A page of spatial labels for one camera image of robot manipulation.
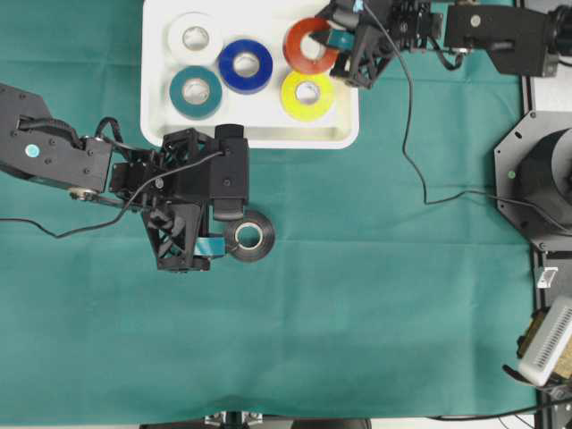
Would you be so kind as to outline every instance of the white tape roll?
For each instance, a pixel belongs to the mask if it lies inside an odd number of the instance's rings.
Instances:
[[[211,65],[223,46],[215,20],[203,13],[182,15],[169,28],[169,48],[181,64]]]

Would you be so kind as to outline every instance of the white tray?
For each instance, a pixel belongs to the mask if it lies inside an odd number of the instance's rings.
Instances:
[[[303,123],[282,109],[280,89],[290,72],[282,54],[286,31],[302,18],[314,16],[326,0],[146,0],[143,6],[141,67],[141,131],[161,146],[163,135],[186,128],[213,134],[216,125],[245,125],[250,147],[271,149],[342,149],[359,133],[358,90],[334,82],[336,102],[316,122]],[[268,86],[255,95],[237,94],[223,84],[223,103],[213,116],[192,121],[175,110],[169,98],[174,75],[186,66],[172,57],[167,45],[171,23],[185,13],[205,13],[220,25],[225,45],[253,38],[265,45],[274,61]],[[217,64],[209,67],[218,73]]]

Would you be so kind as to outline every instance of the yellow tape roll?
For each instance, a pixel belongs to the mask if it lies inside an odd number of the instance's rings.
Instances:
[[[314,95],[299,98],[304,92]],[[333,84],[325,74],[310,76],[293,71],[282,83],[282,106],[298,121],[317,121],[332,108],[333,100]]]

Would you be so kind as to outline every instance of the green tablecloth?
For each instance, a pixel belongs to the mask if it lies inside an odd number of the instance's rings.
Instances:
[[[0,80],[94,130],[139,133],[140,0],[4,0]],[[485,55],[416,78],[411,152],[433,198],[492,184],[491,149],[521,115]],[[182,420],[220,409],[306,416],[491,413],[533,403],[501,371],[532,308],[527,245],[480,198],[425,208],[400,154],[395,63],[361,94],[361,134],[332,152],[253,151],[251,195],[276,247],[211,273],[155,270],[141,221],[66,241],[0,225],[0,424]],[[111,208],[0,177],[0,216],[58,231]]]

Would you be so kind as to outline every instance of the black tape roll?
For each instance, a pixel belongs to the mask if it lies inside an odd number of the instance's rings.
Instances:
[[[245,247],[239,242],[239,233],[244,228],[254,228],[260,236],[253,247]],[[239,221],[228,223],[224,230],[228,252],[241,262],[256,262],[266,257],[276,241],[276,231],[266,216],[253,210],[247,211]]]

